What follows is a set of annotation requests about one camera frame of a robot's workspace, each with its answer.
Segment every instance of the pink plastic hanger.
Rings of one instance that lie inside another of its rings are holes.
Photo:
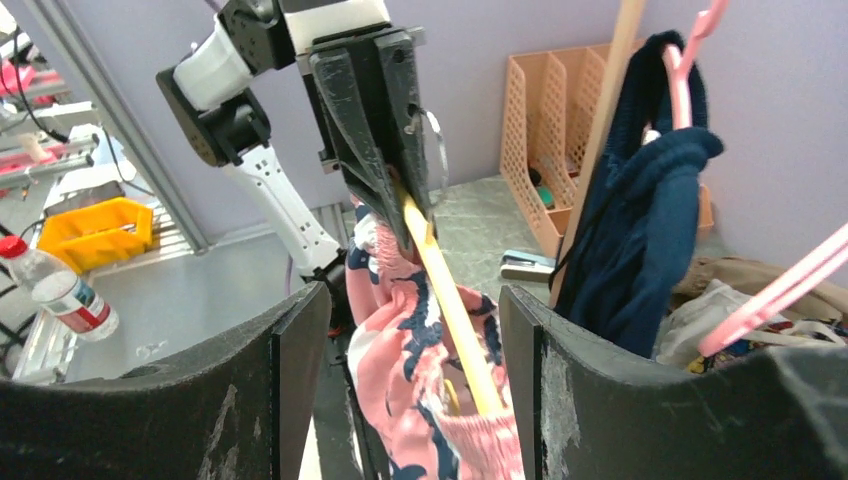
[[[692,126],[692,100],[689,96],[689,71],[695,63],[701,42],[718,26],[727,9],[729,0],[713,0],[709,10],[698,12],[692,34],[686,42],[683,54],[675,45],[668,45],[663,53],[663,62],[668,73],[671,91],[672,127],[675,130]]]
[[[791,306],[846,261],[848,223],[730,315],[701,341],[698,350],[705,357],[724,350]]]

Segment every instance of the navy blue garment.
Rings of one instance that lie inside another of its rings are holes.
[[[562,290],[564,318],[649,358],[671,289],[686,274],[698,227],[698,174],[723,151],[707,130],[704,84],[689,75],[693,126],[671,131],[662,53],[654,35],[630,60],[606,148],[595,166]],[[646,124],[660,132],[642,146]]]

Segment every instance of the red bottle label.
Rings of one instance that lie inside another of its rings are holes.
[[[76,333],[86,333],[99,327],[109,318],[112,309],[82,279],[62,298],[45,308]]]

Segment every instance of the wooden dowel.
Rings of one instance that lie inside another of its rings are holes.
[[[471,325],[471,319],[468,317],[459,291],[456,289],[456,282],[453,281],[453,276],[445,263],[445,257],[433,236],[430,222],[424,218],[415,200],[402,186],[395,183],[395,188],[403,205],[403,217],[409,229],[409,235],[418,248],[418,255],[421,257],[427,276],[430,277],[433,292],[439,301],[448,331],[456,345],[456,353],[462,362],[462,369],[465,371],[477,412],[486,415],[502,411],[504,405],[486,363],[483,348],[477,341],[477,334]]]
[[[595,163],[598,158],[603,153],[604,145],[609,135],[612,118],[615,115],[615,107],[618,104],[618,96],[621,93],[621,84],[624,82],[624,74],[627,72],[627,64],[633,52],[633,43],[636,41],[639,23],[642,20],[642,12],[645,10],[645,3],[646,0],[621,0],[612,44],[610,45],[609,55],[606,59],[604,78],[601,83],[601,94],[598,97],[595,117],[592,119],[592,129],[589,131],[589,139],[586,142],[583,165],[580,168],[580,186],[574,198],[574,207],[568,219],[568,229],[565,231],[565,236],[563,237],[562,249],[557,259],[557,265],[565,258],[565,254],[574,243],[574,236],[577,235],[577,225],[580,223],[580,215],[583,213],[583,203],[589,191],[592,171],[595,169]],[[559,298],[559,292],[562,290],[564,278],[565,268],[560,269],[556,277],[554,277],[551,287],[551,298],[548,302],[548,305],[552,308],[556,305]]]

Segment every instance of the green object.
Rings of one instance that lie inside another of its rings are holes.
[[[542,203],[545,204],[545,208],[554,208],[554,194],[548,190],[548,187],[536,187],[536,193],[539,194],[539,198],[542,199]]]

